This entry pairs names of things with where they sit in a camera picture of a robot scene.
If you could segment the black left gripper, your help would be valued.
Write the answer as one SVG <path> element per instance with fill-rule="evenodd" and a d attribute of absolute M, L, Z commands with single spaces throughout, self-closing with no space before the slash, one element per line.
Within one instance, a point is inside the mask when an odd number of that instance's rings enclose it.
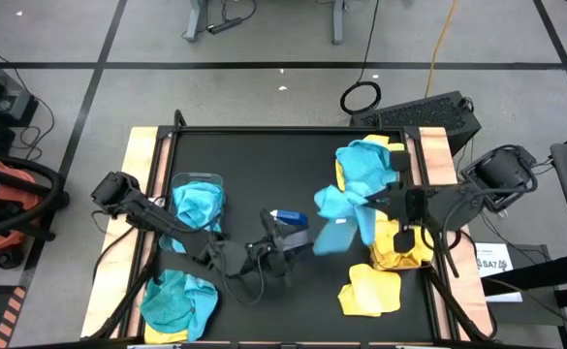
<path fill-rule="evenodd" d="M 269 210 L 263 208 L 260 211 L 260 220 L 265 234 L 257 241 L 239 243 L 228 239 L 215 239 L 212 242 L 212 264 L 224 278 L 238 278 L 256 271 L 261 278 L 266 275 L 277 278 L 290 287 L 292 260 L 313 247 L 308 227 L 278 226 L 279 236 Z"/>

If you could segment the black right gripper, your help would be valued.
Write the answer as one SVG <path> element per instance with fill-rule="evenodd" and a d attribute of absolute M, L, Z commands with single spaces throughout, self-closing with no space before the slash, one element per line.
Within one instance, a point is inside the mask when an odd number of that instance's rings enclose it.
<path fill-rule="evenodd" d="M 379 191 L 365 197 L 365 206 L 379 210 L 397 221 L 394 251 L 408 253 L 416 242 L 413 225 L 421 225 L 426 215 L 429 187 L 394 181 L 387 185 L 387 189 L 388 191 Z"/>

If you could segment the grey spray bottle blue head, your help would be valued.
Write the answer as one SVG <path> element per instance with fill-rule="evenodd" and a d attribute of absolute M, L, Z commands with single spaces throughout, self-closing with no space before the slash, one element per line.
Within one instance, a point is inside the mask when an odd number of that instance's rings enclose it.
<path fill-rule="evenodd" d="M 304 213 L 298 211 L 284 210 L 284 209 L 275 209 L 275 210 L 271 210 L 269 214 L 274 219 L 275 228 L 277 229 L 278 235 L 279 235 L 278 226 L 282 226 L 282 225 L 307 226 L 308 232 L 310 233 L 308 218 Z"/>

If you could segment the clear plastic basket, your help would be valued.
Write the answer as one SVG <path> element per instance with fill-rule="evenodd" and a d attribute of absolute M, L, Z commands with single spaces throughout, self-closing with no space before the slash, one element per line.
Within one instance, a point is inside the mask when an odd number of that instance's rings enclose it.
<path fill-rule="evenodd" d="M 222 230 L 221 233 L 215 233 L 213 231 L 207 231 L 203 228 L 191 228 L 188 225 L 184 224 L 183 222 L 179 221 L 175 217 L 176 208 L 175 208 L 175 204 L 173 203 L 172 191 L 176 186 L 181 186 L 191 181 L 209 182 L 209 183 L 221 185 L 223 188 L 223 178 L 219 174 L 180 173 L 180 174 L 176 174 L 172 179 L 172 190 L 170 196 L 171 203 L 169 207 L 169 213 L 174 218 L 174 222 L 178 223 L 179 228 L 182 231 L 184 231 L 184 234 L 177 239 L 179 239 L 185 246 L 187 253 L 184 255 L 199 258 L 199 255 L 205 249 L 208 239 L 215 234 L 221 235 Z"/>
<path fill-rule="evenodd" d="M 414 224 L 413 226 L 420 226 L 423 230 L 425 230 L 425 226 L 424 226 L 424 219 L 422 220 L 422 224 L 418 225 L 418 224 Z M 432 261 L 431 262 L 424 262 L 419 268 L 416 269 L 410 269 L 410 270 L 419 270 L 419 269 L 425 269 L 425 268 L 429 268 L 431 267 Z"/>

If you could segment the black perforated computer case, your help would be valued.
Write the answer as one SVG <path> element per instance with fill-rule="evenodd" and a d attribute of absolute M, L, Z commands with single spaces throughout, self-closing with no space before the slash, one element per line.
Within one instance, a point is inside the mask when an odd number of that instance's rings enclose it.
<path fill-rule="evenodd" d="M 354 115 L 350 125 L 374 129 L 442 127 L 453 155 L 482 128 L 472 100 L 458 90 Z"/>

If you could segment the white paper sign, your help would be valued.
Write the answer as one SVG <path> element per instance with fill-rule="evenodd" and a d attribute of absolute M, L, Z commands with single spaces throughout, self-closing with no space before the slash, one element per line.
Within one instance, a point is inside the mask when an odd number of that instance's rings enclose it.
<path fill-rule="evenodd" d="M 508 247 L 503 243 L 475 243 L 477 266 L 481 277 L 511 271 L 513 264 Z M 517 303 L 523 302 L 520 292 L 512 292 L 497 296 L 486 296 L 487 302 Z"/>

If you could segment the light wooden side board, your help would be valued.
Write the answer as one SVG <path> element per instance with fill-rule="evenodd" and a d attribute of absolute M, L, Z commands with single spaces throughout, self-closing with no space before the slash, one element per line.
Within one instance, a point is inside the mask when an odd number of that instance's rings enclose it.
<path fill-rule="evenodd" d="M 441 127 L 407 127 L 406 145 L 411 154 L 411 173 L 417 185 L 450 185 L 457 183 L 455 165 L 446 131 Z M 488 306 L 475 257 L 475 245 L 462 228 L 460 241 L 451 250 L 458 276 L 453 276 L 445 258 L 435 255 L 432 261 L 442 282 L 447 285 L 468 318 L 484 334 L 492 332 Z M 439 339 L 468 338 L 439 292 L 431 287 Z"/>
<path fill-rule="evenodd" d="M 121 171 L 135 177 L 143 193 L 158 198 L 165 190 L 171 139 L 157 127 L 135 127 L 124 152 Z M 144 266 L 153 234 L 133 229 L 123 214 L 102 226 L 106 230 L 103 259 L 94 278 L 81 336 L 94 334 L 117 308 Z"/>

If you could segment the black metal beam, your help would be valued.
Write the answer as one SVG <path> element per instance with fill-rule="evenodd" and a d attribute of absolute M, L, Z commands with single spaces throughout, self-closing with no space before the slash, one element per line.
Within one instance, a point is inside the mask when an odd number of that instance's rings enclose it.
<path fill-rule="evenodd" d="M 523 292 L 561 284 L 567 284 L 567 257 L 482 278 L 486 296 Z"/>

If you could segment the grey desk leg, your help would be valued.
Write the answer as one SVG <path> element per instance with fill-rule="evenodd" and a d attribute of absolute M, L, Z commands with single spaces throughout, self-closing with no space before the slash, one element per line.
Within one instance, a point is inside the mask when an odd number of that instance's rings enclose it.
<path fill-rule="evenodd" d="M 207 24 L 207 0 L 189 0 L 190 14 L 188 24 L 182 38 L 194 43 Z"/>
<path fill-rule="evenodd" d="M 332 0 L 332 43 L 343 43 L 343 17 L 345 0 Z"/>

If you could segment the black power strip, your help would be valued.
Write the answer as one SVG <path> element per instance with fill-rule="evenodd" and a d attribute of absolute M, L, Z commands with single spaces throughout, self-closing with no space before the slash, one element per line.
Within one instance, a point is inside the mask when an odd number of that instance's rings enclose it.
<path fill-rule="evenodd" d="M 216 35 L 218 33 L 224 32 L 226 30 L 229 30 L 231 28 L 234 28 L 240 24 L 243 23 L 243 19 L 241 17 L 235 17 L 233 19 L 229 19 L 229 20 L 225 20 L 224 22 L 220 23 L 220 24 L 212 24 L 209 25 L 206 30 L 212 34 L 212 35 Z"/>

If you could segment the orange shop vacuum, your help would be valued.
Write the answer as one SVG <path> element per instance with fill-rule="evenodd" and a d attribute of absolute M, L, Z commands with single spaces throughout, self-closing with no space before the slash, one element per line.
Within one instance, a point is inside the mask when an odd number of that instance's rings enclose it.
<path fill-rule="evenodd" d="M 42 226 L 42 218 L 69 204 L 63 185 L 63 177 L 46 166 L 0 157 L 0 269 L 20 266 L 27 237 L 55 239 L 55 233 Z"/>

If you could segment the black table frame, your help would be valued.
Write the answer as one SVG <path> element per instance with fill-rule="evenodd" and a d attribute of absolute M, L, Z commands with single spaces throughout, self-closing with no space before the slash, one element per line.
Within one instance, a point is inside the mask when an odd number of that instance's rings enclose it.
<path fill-rule="evenodd" d="M 335 182 L 334 153 L 364 131 L 318 127 L 188 127 L 171 145 L 166 179 L 180 173 L 221 175 L 226 195 L 222 230 L 234 241 L 253 242 L 265 230 L 261 209 L 288 209 L 307 215 L 317 234 L 326 221 L 317 213 L 314 194 Z M 377 318 L 346 316 L 338 293 L 351 266 L 365 263 L 360 239 L 341 254 L 299 254 L 292 285 L 251 272 L 223 282 L 219 273 L 172 252 L 159 257 L 159 270 L 182 270 L 213 283 L 219 301 L 208 319 L 203 341 L 226 342 L 373 342 L 429 341 L 423 277 L 401 273 L 401 307 Z"/>

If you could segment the black diagonal frame strut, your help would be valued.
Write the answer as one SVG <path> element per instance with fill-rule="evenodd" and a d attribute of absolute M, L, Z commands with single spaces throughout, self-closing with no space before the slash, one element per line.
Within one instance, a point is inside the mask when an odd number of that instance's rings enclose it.
<path fill-rule="evenodd" d="M 139 306 L 144 282 L 158 249 L 153 232 L 112 233 L 94 265 L 92 291 L 80 336 L 117 338 L 140 333 Z"/>
<path fill-rule="evenodd" d="M 457 322 L 462 326 L 464 332 L 471 341 L 490 341 L 490 338 L 481 332 L 476 324 L 467 316 L 464 309 L 459 305 L 449 288 L 441 281 L 434 267 L 425 270 L 425 275 L 438 291 L 447 308 L 453 313 Z"/>

